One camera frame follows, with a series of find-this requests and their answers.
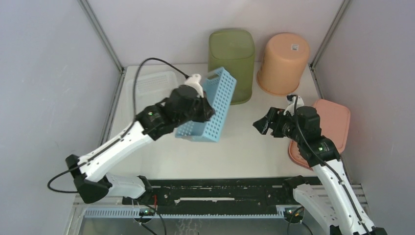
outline peach plastic bin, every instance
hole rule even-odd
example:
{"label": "peach plastic bin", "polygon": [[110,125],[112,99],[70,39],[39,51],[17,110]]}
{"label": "peach plastic bin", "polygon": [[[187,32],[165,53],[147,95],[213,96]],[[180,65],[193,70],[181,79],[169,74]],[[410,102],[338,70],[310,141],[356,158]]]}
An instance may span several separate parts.
{"label": "peach plastic bin", "polygon": [[305,39],[293,33],[272,37],[265,47],[261,69],[256,79],[267,93],[287,95],[297,89],[310,56]]}

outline metal rod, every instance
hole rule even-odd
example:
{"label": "metal rod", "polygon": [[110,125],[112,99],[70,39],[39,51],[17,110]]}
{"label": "metal rod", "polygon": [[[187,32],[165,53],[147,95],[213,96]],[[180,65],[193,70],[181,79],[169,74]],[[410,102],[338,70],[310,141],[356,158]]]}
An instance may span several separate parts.
{"label": "metal rod", "polygon": [[321,43],[319,49],[317,50],[316,56],[314,57],[313,61],[311,62],[310,68],[311,71],[313,71],[319,62],[319,60],[322,57],[323,52],[327,48],[328,43],[330,42],[331,38],[333,37],[334,32],[336,31],[337,27],[339,26],[340,20],[345,15],[346,10],[350,6],[350,3],[352,0],[343,0],[342,5],[340,5],[339,10],[337,11],[336,16],[334,17],[333,22],[330,25],[330,28],[328,29],[323,42]]}
{"label": "metal rod", "polygon": [[98,18],[96,17],[95,13],[93,12],[88,0],[78,0],[78,2],[81,5],[82,9],[84,10],[85,15],[90,20],[95,32],[98,34],[99,38],[101,39],[101,42],[104,45],[105,49],[111,56],[111,59],[113,60],[118,71],[122,72],[123,68],[122,68],[121,62],[119,61],[113,47],[111,46],[111,43],[107,38],[107,35],[105,35],[105,32],[102,29],[102,26],[99,23]]}
{"label": "metal rod", "polygon": [[117,108],[117,105],[118,105],[118,100],[119,100],[119,97],[121,96],[121,89],[122,89],[122,85],[124,83],[125,73],[126,73],[126,70],[124,70],[122,73],[120,73],[120,75],[118,77],[118,83],[117,83],[117,86],[114,90],[110,110],[109,110],[107,119],[105,120],[104,129],[102,130],[100,144],[105,143],[110,138],[111,128],[112,128],[113,121],[114,121],[114,118],[115,118],[115,112],[116,112],[116,108]]}

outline green plastic bin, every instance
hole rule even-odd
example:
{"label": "green plastic bin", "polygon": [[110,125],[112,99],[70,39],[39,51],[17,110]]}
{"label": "green plastic bin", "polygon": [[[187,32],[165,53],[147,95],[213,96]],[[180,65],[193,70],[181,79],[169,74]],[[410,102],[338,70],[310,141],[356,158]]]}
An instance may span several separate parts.
{"label": "green plastic bin", "polygon": [[231,104],[242,104],[251,98],[254,60],[254,41],[248,31],[224,29],[210,35],[208,70],[224,67],[236,79]]}

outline label sticker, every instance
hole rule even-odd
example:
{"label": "label sticker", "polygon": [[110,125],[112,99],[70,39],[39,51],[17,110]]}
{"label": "label sticker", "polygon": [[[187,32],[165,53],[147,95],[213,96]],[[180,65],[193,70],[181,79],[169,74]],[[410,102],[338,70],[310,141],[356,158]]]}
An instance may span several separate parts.
{"label": "label sticker", "polygon": [[298,44],[291,44],[291,50],[298,50]]}

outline black cable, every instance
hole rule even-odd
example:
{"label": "black cable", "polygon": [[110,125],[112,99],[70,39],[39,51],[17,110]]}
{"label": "black cable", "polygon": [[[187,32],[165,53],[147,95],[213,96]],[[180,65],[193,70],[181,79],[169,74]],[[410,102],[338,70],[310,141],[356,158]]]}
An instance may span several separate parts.
{"label": "black cable", "polygon": [[306,225],[304,222],[301,222],[301,224],[304,225],[304,227],[310,232],[311,235],[314,235],[308,225]]}
{"label": "black cable", "polygon": [[[167,228],[166,228],[166,223],[164,222],[164,219],[163,219],[163,217],[160,215],[160,213],[154,208],[154,207],[152,207],[152,206],[149,206],[149,205],[147,205],[147,204],[145,204],[145,203],[142,203],[142,202],[140,202],[140,201],[138,201],[137,199],[133,199],[135,202],[137,202],[137,204],[138,205],[145,205],[146,207],[148,207],[148,208],[150,208],[150,209],[152,209],[155,213],[157,213],[157,215],[160,217],[160,220],[161,220],[161,223],[163,224],[163,228],[164,228],[164,235],[167,235]],[[155,235],[157,235],[155,232],[153,232],[152,230],[150,230],[147,226],[145,226],[144,228],[146,228],[149,232],[151,232],[151,233],[153,233],[153,234],[155,234]]]}
{"label": "black cable", "polygon": [[296,217],[296,214],[299,210],[304,209],[304,207],[299,207],[297,208],[292,214],[291,214],[291,218],[290,221],[288,221],[288,227],[287,227],[287,234],[290,235],[290,226],[291,226],[291,222],[293,221],[293,218]]}
{"label": "black cable", "polygon": [[47,183],[47,188],[50,189],[50,190],[52,190],[52,191],[54,191],[54,192],[60,192],[60,193],[78,193],[78,191],[63,191],[63,190],[54,189],[54,188],[52,188],[52,186],[50,186],[50,184],[52,184],[52,182],[54,180],[56,180],[57,178],[65,175],[66,173],[69,173],[69,172],[71,172],[73,170],[76,170],[76,169],[80,168],[81,166],[83,166],[85,164],[86,163],[82,163],[82,164],[80,164],[80,165],[78,165],[78,166],[76,166],[74,168],[71,168],[69,170],[66,170],[66,171],[60,173],[60,174],[57,174],[56,176],[54,176],[52,179],[49,180],[49,182]]}
{"label": "black cable", "polygon": [[54,180],[56,180],[57,178],[59,178],[59,177],[61,177],[61,176],[65,175],[65,174],[67,174],[67,173],[69,173],[69,172],[72,172],[72,171],[74,171],[74,170],[76,170],[76,169],[80,168],[81,166],[83,166],[83,165],[85,165],[85,164],[89,163],[90,161],[94,160],[96,157],[98,157],[99,155],[101,155],[103,152],[105,152],[105,151],[107,151],[109,148],[111,148],[114,144],[116,144],[116,143],[118,143],[120,140],[122,140],[122,139],[125,137],[125,135],[126,135],[126,134],[127,134],[127,133],[131,130],[131,128],[133,127],[134,122],[135,122],[135,120],[136,120],[136,114],[137,114],[137,109],[136,109],[136,85],[137,85],[138,76],[139,76],[139,74],[140,74],[140,71],[141,71],[142,66],[143,66],[143,65],[144,65],[147,61],[150,61],[150,60],[157,60],[157,61],[160,61],[160,62],[165,63],[166,65],[168,65],[168,66],[172,67],[173,69],[175,69],[175,70],[176,70],[176,71],[178,71],[179,73],[183,74],[183,76],[184,76],[186,79],[188,79],[188,78],[190,77],[189,75],[187,75],[186,73],[184,73],[183,71],[181,71],[180,69],[176,68],[174,65],[172,65],[171,63],[169,63],[169,62],[167,62],[167,61],[165,61],[165,60],[162,60],[162,59],[159,59],[159,58],[154,58],[154,57],[150,57],[150,58],[145,59],[145,60],[144,60],[144,61],[140,64],[140,66],[138,67],[138,69],[137,69],[137,71],[136,71],[136,75],[134,76],[134,86],[133,86],[133,110],[134,110],[134,113],[133,113],[133,121],[131,122],[131,124],[128,126],[128,128],[125,130],[125,132],[124,132],[123,134],[121,134],[120,138],[116,139],[114,142],[110,143],[107,147],[103,148],[101,151],[99,151],[99,152],[95,153],[92,157],[88,158],[87,162],[82,163],[82,164],[78,165],[77,167],[74,167],[74,168],[71,168],[71,169],[69,169],[69,170],[66,170],[66,171],[64,171],[64,172],[62,172],[62,173],[60,173],[60,174],[58,174],[58,175],[54,176],[52,179],[50,179],[50,180],[49,180],[49,182],[47,183],[47,188],[48,188],[48,189],[50,189],[50,190],[52,190],[52,191],[54,191],[54,192],[60,192],[60,193],[78,193],[78,191],[63,191],[63,190],[54,189],[54,188],[52,188],[52,187],[50,186],[50,184],[51,184]]}
{"label": "black cable", "polygon": [[313,154],[313,156],[315,157],[315,158],[317,158],[317,160],[321,163],[321,164],[323,164],[324,166],[326,166],[331,172],[333,172],[333,174],[336,176],[336,178],[339,180],[339,184],[340,185],[342,185],[343,186],[343,189],[345,190],[345,192],[346,192],[346,194],[347,194],[347,197],[349,198],[349,201],[350,201],[350,203],[351,203],[351,205],[352,205],[352,207],[353,207],[353,210],[354,210],[354,212],[356,213],[356,216],[357,216],[357,218],[359,219],[359,224],[361,224],[362,226],[363,226],[363,228],[366,230],[366,233],[367,234],[370,234],[370,232],[369,232],[369,229],[368,229],[368,227],[366,226],[366,224],[364,224],[364,223],[361,223],[362,222],[362,217],[360,216],[360,214],[359,214],[359,211],[357,210],[357,207],[356,207],[356,204],[354,203],[354,201],[353,201],[353,199],[352,199],[352,197],[351,197],[351,194],[350,194],[350,192],[349,192],[349,190],[347,189],[347,187],[343,184],[343,180],[342,180],[342,178],[340,177],[340,175],[339,175],[339,173],[337,173],[336,172],[336,170],[334,170],[329,164],[327,164],[325,161],[323,161],[314,151],[313,151],[313,149],[311,148],[311,146],[308,144],[308,142],[307,142],[307,140],[305,139],[305,136],[304,136],[304,134],[302,133],[302,131],[301,131],[301,128],[300,128],[300,124],[299,124],[299,122],[298,122],[298,116],[297,116],[297,101],[298,101],[298,99],[299,99],[299,96],[298,95],[295,95],[296,96],[296,100],[295,100],[295,102],[294,102],[294,120],[295,120],[295,122],[296,122],[296,126],[297,126],[297,129],[298,129],[298,131],[299,131],[299,133],[300,133],[300,135],[301,135],[301,138],[303,139],[303,141],[304,141],[304,143],[305,143],[305,145],[307,145],[307,148],[311,151],[311,154]]}

